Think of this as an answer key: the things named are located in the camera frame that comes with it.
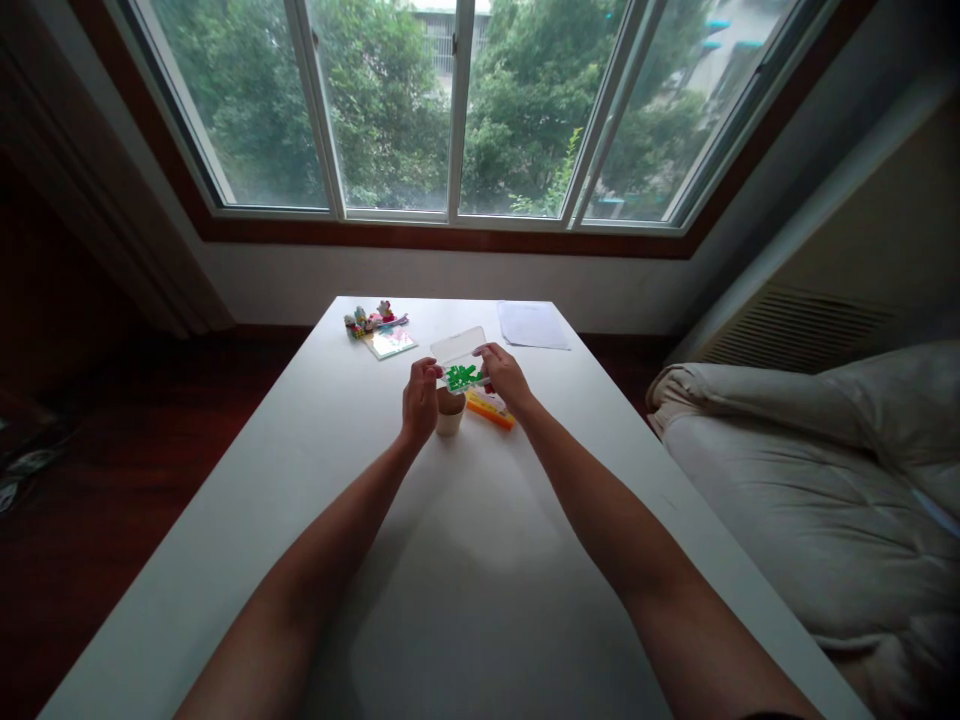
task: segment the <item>floor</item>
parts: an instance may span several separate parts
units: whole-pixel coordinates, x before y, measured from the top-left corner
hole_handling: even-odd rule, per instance
[[[659,362],[585,340],[645,414]],[[299,345],[151,341],[45,398],[80,428],[0,520],[5,718],[40,711]]]

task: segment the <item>paper cup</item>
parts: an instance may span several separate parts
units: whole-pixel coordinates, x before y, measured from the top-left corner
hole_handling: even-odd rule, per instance
[[[460,420],[463,419],[463,411],[466,407],[465,395],[454,395],[445,387],[437,388],[437,408],[440,411],[437,416],[437,435],[440,437],[456,435],[460,430]]]

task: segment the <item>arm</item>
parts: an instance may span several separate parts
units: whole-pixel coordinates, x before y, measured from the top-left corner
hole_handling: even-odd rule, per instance
[[[626,608],[678,718],[819,713],[767,655],[670,533],[530,392],[499,345],[483,372],[527,433],[584,549]]]
[[[413,364],[400,435],[283,554],[203,669],[177,720],[285,718],[313,651],[363,562],[400,483],[437,424],[438,370]]]

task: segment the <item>white sofa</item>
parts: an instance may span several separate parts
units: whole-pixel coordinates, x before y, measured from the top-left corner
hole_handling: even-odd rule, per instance
[[[960,342],[816,376],[673,365],[647,405],[874,713],[917,714],[960,638]]]

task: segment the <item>hand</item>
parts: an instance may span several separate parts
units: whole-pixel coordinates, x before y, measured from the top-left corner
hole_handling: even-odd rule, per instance
[[[522,410],[535,400],[516,359],[497,343],[481,345],[473,354],[483,358],[480,372],[491,380],[486,386],[488,393],[499,394],[513,411]]]
[[[410,366],[410,382],[403,389],[403,429],[400,435],[423,445],[437,427],[437,380],[443,371],[434,358]]]

